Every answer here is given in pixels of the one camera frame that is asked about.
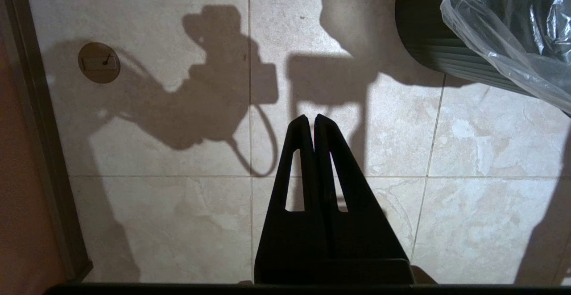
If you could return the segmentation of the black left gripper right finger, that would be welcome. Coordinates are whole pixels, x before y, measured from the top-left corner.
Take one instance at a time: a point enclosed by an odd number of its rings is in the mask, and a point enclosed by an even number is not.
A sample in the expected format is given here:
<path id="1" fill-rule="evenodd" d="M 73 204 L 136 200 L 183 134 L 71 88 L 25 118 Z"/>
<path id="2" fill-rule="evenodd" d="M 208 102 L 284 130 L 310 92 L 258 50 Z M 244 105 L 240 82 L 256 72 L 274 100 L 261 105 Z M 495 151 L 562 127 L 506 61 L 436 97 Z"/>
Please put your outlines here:
<path id="1" fill-rule="evenodd" d="M 414 283 L 410 261 L 337 124 L 314 123 L 326 268 L 342 283 Z"/>

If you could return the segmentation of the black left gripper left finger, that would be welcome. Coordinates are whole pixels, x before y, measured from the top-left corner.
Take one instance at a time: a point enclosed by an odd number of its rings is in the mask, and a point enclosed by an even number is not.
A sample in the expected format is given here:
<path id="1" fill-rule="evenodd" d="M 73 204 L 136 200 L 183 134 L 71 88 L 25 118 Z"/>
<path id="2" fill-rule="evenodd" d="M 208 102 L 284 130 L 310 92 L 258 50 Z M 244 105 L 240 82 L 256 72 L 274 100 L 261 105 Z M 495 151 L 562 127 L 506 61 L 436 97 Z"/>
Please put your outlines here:
<path id="1" fill-rule="evenodd" d="M 302 170 L 304 210 L 286 209 L 294 153 Z M 309 120 L 302 115 L 288 126 L 273 192 L 254 265 L 255 283 L 315 283 L 319 264 L 328 258 L 319 198 L 319 177 Z"/>

